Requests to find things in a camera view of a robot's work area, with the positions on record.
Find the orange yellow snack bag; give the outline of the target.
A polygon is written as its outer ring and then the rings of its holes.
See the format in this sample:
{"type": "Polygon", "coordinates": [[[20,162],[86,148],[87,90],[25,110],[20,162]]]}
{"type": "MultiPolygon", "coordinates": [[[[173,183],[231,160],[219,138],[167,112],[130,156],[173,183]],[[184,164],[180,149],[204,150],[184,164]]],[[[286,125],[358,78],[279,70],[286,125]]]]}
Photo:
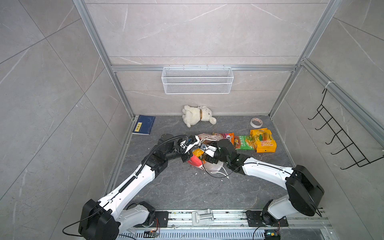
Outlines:
{"type": "Polygon", "coordinates": [[[193,155],[196,156],[197,158],[200,158],[204,153],[205,152],[200,148],[193,150],[193,155]]]}

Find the green corn chip bag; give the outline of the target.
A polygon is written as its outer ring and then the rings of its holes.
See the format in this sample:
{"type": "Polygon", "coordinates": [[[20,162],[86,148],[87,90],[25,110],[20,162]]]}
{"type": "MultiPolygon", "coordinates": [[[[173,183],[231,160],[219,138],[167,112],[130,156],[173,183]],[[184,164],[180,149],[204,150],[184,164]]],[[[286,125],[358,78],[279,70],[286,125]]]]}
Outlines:
{"type": "Polygon", "coordinates": [[[255,150],[254,141],[251,136],[235,136],[234,146],[236,150],[255,150]]]}

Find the colourful orange candy bag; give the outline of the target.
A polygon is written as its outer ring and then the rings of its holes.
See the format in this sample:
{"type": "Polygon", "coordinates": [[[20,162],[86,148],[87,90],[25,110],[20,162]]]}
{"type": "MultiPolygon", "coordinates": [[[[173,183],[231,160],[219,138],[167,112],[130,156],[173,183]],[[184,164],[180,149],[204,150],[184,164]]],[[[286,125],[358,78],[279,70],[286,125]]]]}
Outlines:
{"type": "Polygon", "coordinates": [[[234,133],[213,133],[214,136],[220,136],[222,139],[229,140],[232,145],[235,143],[235,134],[234,133]]]}

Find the strawberry print paper bag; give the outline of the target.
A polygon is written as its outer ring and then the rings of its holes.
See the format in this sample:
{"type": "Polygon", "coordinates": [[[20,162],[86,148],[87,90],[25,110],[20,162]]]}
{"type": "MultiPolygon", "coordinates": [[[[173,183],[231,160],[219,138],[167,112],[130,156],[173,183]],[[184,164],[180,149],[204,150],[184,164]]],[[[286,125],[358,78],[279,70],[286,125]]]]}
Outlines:
{"type": "Polygon", "coordinates": [[[211,175],[221,174],[229,178],[223,163],[214,158],[216,143],[220,140],[229,140],[234,143],[234,133],[199,134],[200,146],[193,150],[193,156],[187,161],[190,165],[205,170],[211,175]]]}

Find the large yellow snack bag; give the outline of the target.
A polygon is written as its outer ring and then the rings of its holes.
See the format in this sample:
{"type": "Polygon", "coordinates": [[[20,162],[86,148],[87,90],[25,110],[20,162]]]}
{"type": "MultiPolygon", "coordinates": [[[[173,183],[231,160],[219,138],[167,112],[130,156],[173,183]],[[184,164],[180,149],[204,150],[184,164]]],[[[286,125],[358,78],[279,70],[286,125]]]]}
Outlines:
{"type": "Polygon", "coordinates": [[[277,143],[268,128],[253,129],[250,131],[250,136],[257,153],[274,153],[276,151],[277,143]]]}

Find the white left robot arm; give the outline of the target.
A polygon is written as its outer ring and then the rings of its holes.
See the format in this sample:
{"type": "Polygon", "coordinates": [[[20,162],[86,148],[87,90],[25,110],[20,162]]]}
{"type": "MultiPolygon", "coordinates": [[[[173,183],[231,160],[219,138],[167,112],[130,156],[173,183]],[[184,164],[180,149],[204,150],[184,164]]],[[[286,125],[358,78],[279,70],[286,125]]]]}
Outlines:
{"type": "Polygon", "coordinates": [[[98,201],[89,200],[83,206],[78,232],[86,240],[115,240],[122,232],[156,223],[155,208],[141,202],[129,208],[128,203],[165,168],[168,161],[188,161],[198,146],[198,136],[164,134],[138,168],[118,187],[98,201]]]}

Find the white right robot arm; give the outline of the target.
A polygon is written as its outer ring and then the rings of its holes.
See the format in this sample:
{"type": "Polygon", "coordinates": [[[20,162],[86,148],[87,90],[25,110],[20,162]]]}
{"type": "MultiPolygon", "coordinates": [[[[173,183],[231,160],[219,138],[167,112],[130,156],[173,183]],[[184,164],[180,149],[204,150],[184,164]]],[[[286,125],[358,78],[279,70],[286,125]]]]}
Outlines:
{"type": "Polygon", "coordinates": [[[325,191],[304,166],[290,168],[259,161],[238,153],[228,140],[213,142],[212,145],[203,144],[200,149],[208,163],[222,162],[232,173],[257,177],[287,191],[285,196],[270,200],[264,206],[261,220],[265,225],[272,226],[280,219],[296,213],[309,217],[322,215],[319,204],[325,191]]]}

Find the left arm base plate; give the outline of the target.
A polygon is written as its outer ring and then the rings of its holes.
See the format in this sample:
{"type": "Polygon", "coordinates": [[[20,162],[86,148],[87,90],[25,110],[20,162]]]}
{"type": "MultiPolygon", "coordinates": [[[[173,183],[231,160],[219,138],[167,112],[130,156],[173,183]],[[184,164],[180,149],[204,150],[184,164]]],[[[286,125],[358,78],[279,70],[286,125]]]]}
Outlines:
{"type": "Polygon", "coordinates": [[[143,224],[135,225],[135,228],[166,228],[169,221],[169,212],[167,211],[156,211],[150,214],[149,220],[143,224]]]}

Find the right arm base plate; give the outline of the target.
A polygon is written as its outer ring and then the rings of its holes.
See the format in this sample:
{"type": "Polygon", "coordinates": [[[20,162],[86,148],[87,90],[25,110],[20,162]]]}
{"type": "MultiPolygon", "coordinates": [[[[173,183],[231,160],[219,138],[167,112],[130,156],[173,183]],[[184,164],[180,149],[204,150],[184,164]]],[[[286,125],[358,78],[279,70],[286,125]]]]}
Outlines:
{"type": "Polygon", "coordinates": [[[246,220],[249,227],[288,227],[288,221],[285,217],[280,220],[274,219],[270,214],[263,214],[262,211],[245,211],[246,220]]]}

